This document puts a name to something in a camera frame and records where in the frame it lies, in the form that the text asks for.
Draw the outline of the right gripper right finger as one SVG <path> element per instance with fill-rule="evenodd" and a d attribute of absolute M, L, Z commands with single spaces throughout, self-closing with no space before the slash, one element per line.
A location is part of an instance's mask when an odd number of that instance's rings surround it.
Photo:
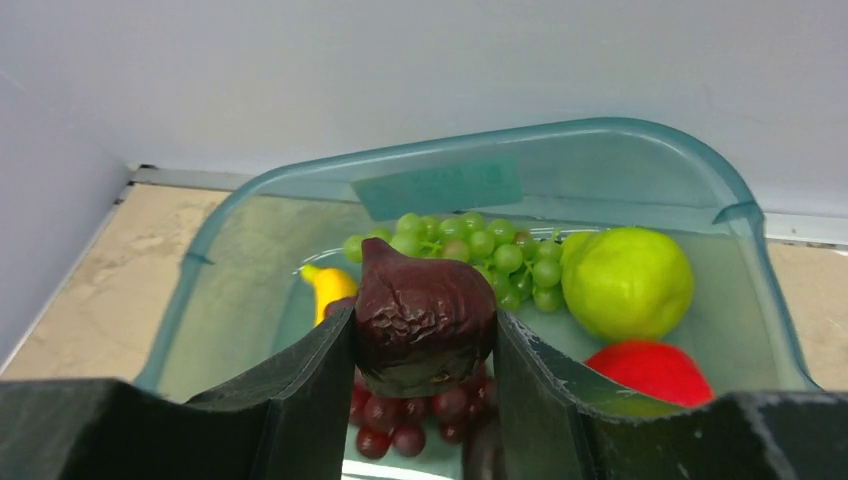
<path fill-rule="evenodd" d="M 686 409 L 621 386 L 498 315 L 512 479 L 843 479 L 843 392 L 731 392 Z"/>

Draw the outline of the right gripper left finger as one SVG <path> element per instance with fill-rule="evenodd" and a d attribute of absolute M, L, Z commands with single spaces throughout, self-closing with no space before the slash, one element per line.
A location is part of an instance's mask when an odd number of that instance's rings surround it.
<path fill-rule="evenodd" d="M 5 479 L 338 479 L 354 362 L 343 308 L 176 403 L 115 378 L 5 381 Z"/>

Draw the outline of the dark red fake grapes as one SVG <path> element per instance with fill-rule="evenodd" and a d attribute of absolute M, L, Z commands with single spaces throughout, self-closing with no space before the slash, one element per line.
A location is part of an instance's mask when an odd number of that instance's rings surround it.
<path fill-rule="evenodd" d="M 425 397 L 380 397 L 354 371 L 348 423 L 355 428 L 354 448 L 369 460 L 394 451 L 416 457 L 428 444 L 426 427 L 434 425 L 448 445 L 468 443 L 472 432 L 496 416 L 496 383 L 485 367 L 443 394 Z"/>

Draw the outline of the yellow fake banana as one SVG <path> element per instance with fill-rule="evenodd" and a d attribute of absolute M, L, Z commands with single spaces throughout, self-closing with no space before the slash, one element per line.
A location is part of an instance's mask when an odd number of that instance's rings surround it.
<path fill-rule="evenodd" d="M 338 308 L 349 304 L 358 292 L 358 283 L 341 269 L 307 264 L 301 268 L 300 277 L 312 288 L 315 327 Z"/>

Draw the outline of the green fake pear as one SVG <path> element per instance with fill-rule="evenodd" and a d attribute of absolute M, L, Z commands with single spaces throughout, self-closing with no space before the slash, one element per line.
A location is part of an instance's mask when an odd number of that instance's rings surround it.
<path fill-rule="evenodd" d="M 692 304 L 694 273 L 670 236 L 640 227 L 577 232 L 562 241 L 561 287 L 568 309 L 608 343 L 657 341 Z"/>

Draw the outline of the dark purple fake fig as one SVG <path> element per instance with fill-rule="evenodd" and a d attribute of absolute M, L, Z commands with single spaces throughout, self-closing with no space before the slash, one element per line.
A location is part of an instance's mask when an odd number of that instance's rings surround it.
<path fill-rule="evenodd" d="M 353 349 L 367 388 L 426 397 L 469 380 L 496 342 L 498 304 L 486 278 L 457 260 L 406 256 L 379 238 L 361 247 Z"/>

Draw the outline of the green fake grapes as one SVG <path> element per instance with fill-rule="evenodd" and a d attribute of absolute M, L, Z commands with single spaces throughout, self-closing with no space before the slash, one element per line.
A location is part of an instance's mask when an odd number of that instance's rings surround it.
<path fill-rule="evenodd" d="M 376 226 L 349 236 L 342 246 L 347 260 L 362 261 L 366 238 L 382 239 L 408 256 L 471 265 L 493 287 L 499 306 L 510 311 L 532 303 L 550 313 L 565 304 L 564 235 L 559 230 L 524 228 L 505 218 L 487 220 L 472 211 L 443 217 L 406 213 L 392 228 Z"/>

